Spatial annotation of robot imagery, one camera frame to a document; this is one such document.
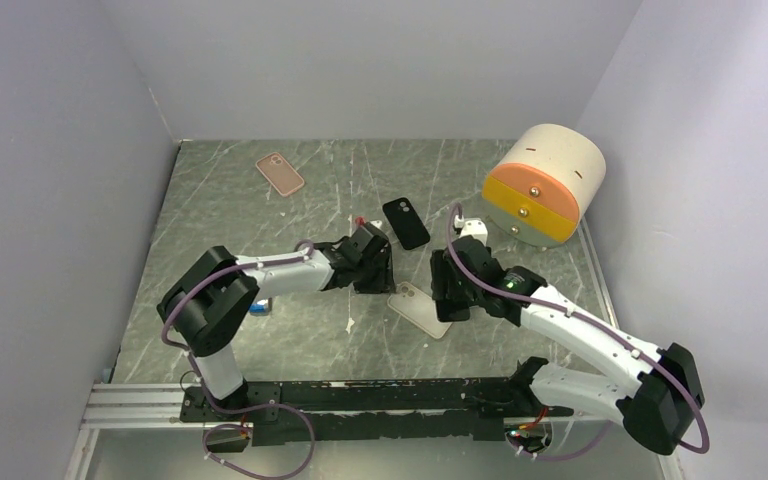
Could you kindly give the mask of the black phone case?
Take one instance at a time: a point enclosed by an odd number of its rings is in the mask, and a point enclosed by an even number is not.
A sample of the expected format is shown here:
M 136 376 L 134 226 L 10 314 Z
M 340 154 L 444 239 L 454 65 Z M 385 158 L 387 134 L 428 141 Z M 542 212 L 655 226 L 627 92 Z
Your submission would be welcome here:
M 408 198 L 384 203 L 382 212 L 404 250 L 411 251 L 430 242 L 430 234 Z

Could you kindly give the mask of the beige phone case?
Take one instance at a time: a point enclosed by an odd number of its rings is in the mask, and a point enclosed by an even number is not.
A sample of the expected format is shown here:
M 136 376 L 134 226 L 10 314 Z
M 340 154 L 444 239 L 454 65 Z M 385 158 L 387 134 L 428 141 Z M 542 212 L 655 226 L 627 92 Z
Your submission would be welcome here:
M 442 339 L 450 323 L 438 320 L 433 299 L 409 282 L 400 282 L 387 300 L 388 307 L 434 340 Z

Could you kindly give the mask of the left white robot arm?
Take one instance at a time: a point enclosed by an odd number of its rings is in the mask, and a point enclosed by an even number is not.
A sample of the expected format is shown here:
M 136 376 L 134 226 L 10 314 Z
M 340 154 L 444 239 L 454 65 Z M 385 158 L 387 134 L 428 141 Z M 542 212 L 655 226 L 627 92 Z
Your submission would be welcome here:
M 208 392 L 208 409 L 232 420 L 248 404 L 232 341 L 250 308 L 284 294 L 347 287 L 373 295 L 396 290 L 390 241 L 372 223 L 335 242 L 302 241 L 284 254 L 235 256 L 215 246 L 158 303 L 161 339 L 188 356 Z

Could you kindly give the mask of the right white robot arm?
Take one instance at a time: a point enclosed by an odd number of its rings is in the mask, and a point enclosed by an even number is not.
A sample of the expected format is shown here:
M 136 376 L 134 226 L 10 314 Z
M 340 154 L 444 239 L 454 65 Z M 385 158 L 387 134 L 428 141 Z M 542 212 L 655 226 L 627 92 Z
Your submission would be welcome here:
M 432 299 L 442 322 L 463 322 L 471 309 L 539 333 L 585 360 L 596 373 L 545 359 L 518 365 L 509 381 L 513 408 L 532 415 L 566 407 L 622 427 L 647 450 L 670 455 L 711 446 L 701 414 L 705 397 L 693 354 L 636 338 L 592 315 L 535 272 L 503 268 L 489 247 L 467 235 L 433 252 Z

